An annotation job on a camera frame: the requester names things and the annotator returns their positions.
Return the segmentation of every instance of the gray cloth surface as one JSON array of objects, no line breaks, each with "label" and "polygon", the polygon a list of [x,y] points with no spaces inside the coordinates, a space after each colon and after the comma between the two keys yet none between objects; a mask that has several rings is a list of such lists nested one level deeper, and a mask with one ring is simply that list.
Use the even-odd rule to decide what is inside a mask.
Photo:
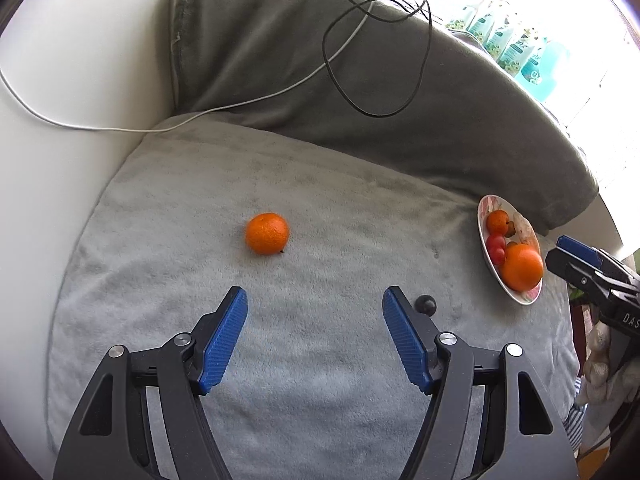
[{"label": "gray cloth surface", "polygon": [[[321,38],[345,0],[178,0],[173,59],[178,111],[244,102],[281,90],[322,65]],[[394,7],[376,11],[398,16]],[[332,54],[362,18],[352,12],[332,31]],[[388,112],[408,98],[424,55],[428,25],[369,19],[332,63],[366,110]],[[372,119],[338,94],[322,71],[276,98],[216,114],[349,153],[479,200],[498,194],[536,231],[565,224],[596,197],[585,161],[549,114],[476,47],[433,26],[433,46],[415,101]]]},{"label": "gray cloth surface", "polygon": [[[410,301],[432,294],[436,325],[473,346],[522,345],[565,418],[578,370],[566,285],[546,274],[535,304],[510,300],[482,259],[476,209],[418,178],[210,116],[147,135],[66,272],[49,355],[55,446],[112,345],[160,346],[231,285],[246,289],[249,315],[203,404],[237,480],[398,478],[428,398],[386,329],[389,285]],[[283,254],[257,256],[244,226],[268,210],[287,219],[290,241]],[[474,396],[459,477],[481,405]],[[157,427],[159,413],[151,417]],[[159,461],[170,462],[166,446]]]}]

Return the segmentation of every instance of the white cable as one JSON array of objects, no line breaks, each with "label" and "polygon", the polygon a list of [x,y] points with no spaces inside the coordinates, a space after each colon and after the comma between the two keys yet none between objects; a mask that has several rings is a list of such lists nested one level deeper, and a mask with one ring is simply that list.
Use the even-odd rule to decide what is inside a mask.
[{"label": "white cable", "polygon": [[[369,9],[368,9],[369,12],[371,12],[371,9],[373,8],[374,4],[375,4],[375,2],[372,2],[370,4]],[[347,47],[347,45],[351,43],[351,40],[353,40],[353,38],[355,38],[356,34],[360,31],[360,29],[362,28],[364,23],[367,21],[368,17],[369,16],[367,14],[364,15],[363,19],[360,21],[358,26],[351,33],[351,35],[347,38],[347,41],[345,41],[344,44],[336,51],[336,53],[333,54],[329,58],[329,62],[333,61],[336,57],[338,57],[338,55]],[[18,93],[15,91],[15,89],[7,81],[6,77],[4,76],[4,73],[2,72],[2,68],[1,67],[0,67],[0,80],[2,80],[2,82],[6,86],[7,90],[9,91],[9,93],[14,97],[14,99],[16,101],[18,101],[22,105],[22,107],[25,110],[27,110],[31,115],[39,118],[41,121],[44,121],[44,122],[49,123],[49,124],[53,124],[54,126],[60,126],[62,128],[70,128],[72,130],[84,130],[86,132],[122,132],[122,133],[130,133],[130,134],[149,134],[149,133],[162,134],[162,133],[166,133],[166,132],[170,132],[172,130],[175,130],[176,128],[179,128],[180,126],[184,126],[185,124],[190,123],[191,121],[196,120],[197,118],[202,117],[203,115],[206,115],[206,114],[210,114],[212,112],[221,112],[222,110],[229,110],[231,108],[236,108],[236,107],[239,107],[239,106],[244,106],[244,105],[249,105],[249,104],[252,104],[252,103],[257,103],[258,101],[264,101],[265,99],[271,99],[272,97],[276,97],[278,95],[282,95],[285,92],[288,92],[289,90],[293,90],[297,86],[300,86],[303,83],[306,83],[313,76],[315,76],[318,72],[320,72],[323,68],[324,68],[324,63],[322,63],[322,65],[320,65],[318,68],[316,68],[311,74],[309,74],[305,78],[301,79],[297,83],[293,83],[293,85],[287,86],[285,89],[282,89],[282,90],[279,90],[277,92],[274,92],[273,94],[268,94],[268,95],[265,95],[265,96],[262,96],[262,97],[257,97],[255,99],[249,99],[248,101],[243,101],[241,103],[236,103],[236,104],[232,104],[232,105],[225,105],[225,106],[219,106],[219,107],[216,107],[216,108],[210,108],[208,110],[204,110],[203,112],[199,112],[199,113],[195,114],[194,116],[189,117],[188,119],[182,121],[179,124],[176,124],[175,126],[171,126],[169,128],[162,128],[160,130],[137,130],[135,128],[110,128],[108,126],[82,126],[82,124],[63,123],[61,121],[56,121],[54,119],[49,119],[47,116],[45,116],[45,115],[37,112],[36,110],[34,110],[31,106],[29,106],[18,95]]]}]

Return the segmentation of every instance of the bowl of fruit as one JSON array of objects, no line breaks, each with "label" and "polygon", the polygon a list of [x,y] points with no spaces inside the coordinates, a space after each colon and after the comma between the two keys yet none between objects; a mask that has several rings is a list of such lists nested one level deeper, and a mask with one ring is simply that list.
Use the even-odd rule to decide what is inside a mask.
[{"label": "bowl of fruit", "polygon": [[537,300],[545,267],[533,227],[505,199],[487,195],[478,204],[482,254],[500,286],[519,304]]}]

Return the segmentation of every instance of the gloved hand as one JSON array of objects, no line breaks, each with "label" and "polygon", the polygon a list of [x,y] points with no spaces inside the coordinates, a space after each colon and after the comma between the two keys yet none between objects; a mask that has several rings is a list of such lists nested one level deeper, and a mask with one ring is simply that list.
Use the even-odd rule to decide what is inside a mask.
[{"label": "gloved hand", "polygon": [[580,386],[580,393],[575,399],[579,406],[602,404],[612,397],[619,397],[620,394],[626,402],[632,402],[636,398],[640,386],[640,356],[627,362],[610,378],[610,345],[609,326],[602,322],[597,323],[587,341],[591,354],[584,364],[584,379]]}]

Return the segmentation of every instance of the black cable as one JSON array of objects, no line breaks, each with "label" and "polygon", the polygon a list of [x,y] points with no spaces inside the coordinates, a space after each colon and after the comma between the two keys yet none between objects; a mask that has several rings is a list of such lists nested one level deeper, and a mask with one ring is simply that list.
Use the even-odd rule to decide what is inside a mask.
[{"label": "black cable", "polygon": [[634,413],[636,411],[637,407],[638,407],[638,402],[636,401],[636,402],[633,403],[633,405],[625,413],[625,416],[622,418],[620,423],[613,430],[609,431],[609,434],[607,434],[607,436],[602,437],[599,441],[597,441],[595,444],[593,444],[593,446],[591,446],[587,451],[585,451],[584,453],[580,453],[576,457],[576,459],[575,459],[576,463],[580,462],[580,460],[582,460],[586,456],[588,456],[591,453],[593,453],[594,451],[596,451],[607,440],[609,440],[613,436],[617,435],[620,431],[622,431],[625,428],[625,426],[628,423],[628,421],[631,419],[631,415],[632,415],[632,413]]},{"label": "black cable", "polygon": [[[396,114],[399,114],[405,108],[407,108],[411,104],[411,102],[415,99],[415,97],[417,96],[418,92],[420,91],[420,86],[422,84],[422,79],[424,77],[425,66],[426,66],[426,63],[427,63],[427,59],[429,57],[429,53],[431,51],[431,40],[433,38],[433,19],[432,19],[432,16],[431,16],[431,6],[430,6],[428,0],[422,0],[422,3],[415,10],[412,10],[411,12],[409,12],[409,10],[402,3],[400,3],[400,2],[398,2],[396,0],[386,0],[386,1],[392,2],[393,4],[396,4],[397,6],[401,7],[402,10],[407,12],[407,14],[402,16],[401,18],[387,19],[387,18],[382,18],[381,16],[377,16],[377,15],[373,14],[372,12],[369,12],[367,9],[363,8],[363,6],[368,4],[368,3],[375,2],[375,1],[382,1],[382,0],[366,0],[366,1],[363,1],[362,3],[356,3],[356,1],[354,1],[354,0],[347,0],[347,1],[352,3],[353,5],[349,9],[345,10],[340,16],[338,16],[335,20],[333,20],[329,24],[329,26],[327,27],[327,30],[324,32],[324,36],[322,37],[322,44],[321,44],[321,46],[322,46],[322,58],[324,59],[324,65],[326,66],[327,72],[329,74],[329,78],[331,78],[331,81],[334,83],[334,86],[336,87],[337,91],[340,92],[340,95],[345,99],[345,101],[347,101],[348,104],[351,105],[351,107],[353,107],[355,110],[357,110],[361,114],[363,114],[363,115],[365,115],[367,117],[372,117],[372,118],[377,118],[377,119],[392,117],[392,116],[394,116]],[[424,13],[424,6],[427,7],[428,14]],[[427,21],[429,23],[429,37],[428,37],[428,40],[427,40],[427,47],[426,47],[425,52],[424,52],[424,58],[422,59],[422,63],[420,64],[420,71],[419,71],[419,74],[418,74],[418,81],[416,82],[416,85],[415,85],[414,90],[412,91],[411,95],[409,95],[409,98],[404,102],[404,104],[402,104],[399,108],[396,108],[396,110],[393,110],[392,112],[383,113],[383,114],[375,114],[375,113],[372,113],[372,112],[367,112],[363,108],[359,107],[347,95],[347,93],[344,91],[342,86],[340,86],[340,83],[338,82],[338,80],[335,77],[334,70],[331,68],[331,63],[329,62],[328,56],[326,54],[326,40],[327,40],[327,37],[328,37],[329,33],[331,32],[331,30],[335,27],[335,25],[337,25],[337,23],[340,22],[340,20],[345,18],[350,12],[354,11],[355,9],[360,10],[361,12],[363,12],[367,16],[373,18],[374,20],[378,20],[379,22],[383,22],[383,23],[401,23],[401,22],[404,22],[405,20],[408,20],[410,17],[415,16],[418,12],[421,12],[422,15],[425,17],[425,19],[427,19]]]}]

